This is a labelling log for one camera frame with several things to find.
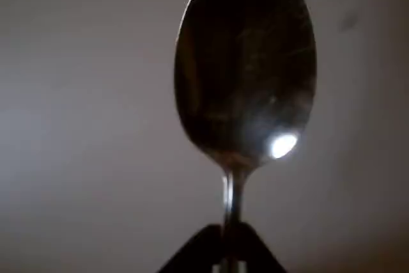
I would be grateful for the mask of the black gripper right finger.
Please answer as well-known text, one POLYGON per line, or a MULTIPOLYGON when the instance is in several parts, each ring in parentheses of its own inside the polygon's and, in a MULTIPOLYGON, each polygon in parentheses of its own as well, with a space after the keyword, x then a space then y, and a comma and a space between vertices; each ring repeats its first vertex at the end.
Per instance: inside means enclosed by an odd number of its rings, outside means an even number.
POLYGON ((246 263, 247 272, 287 272, 250 224, 241 222, 237 226, 235 238, 235 251, 239 260, 246 263))

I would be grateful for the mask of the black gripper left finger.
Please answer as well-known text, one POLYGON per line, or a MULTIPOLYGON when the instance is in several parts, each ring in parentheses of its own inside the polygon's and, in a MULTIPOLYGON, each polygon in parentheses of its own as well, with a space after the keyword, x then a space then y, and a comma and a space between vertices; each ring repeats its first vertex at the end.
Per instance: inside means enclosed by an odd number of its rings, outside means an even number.
POLYGON ((223 227, 209 224, 190 237, 158 272, 213 272, 213 267, 223 261, 225 252, 223 227))

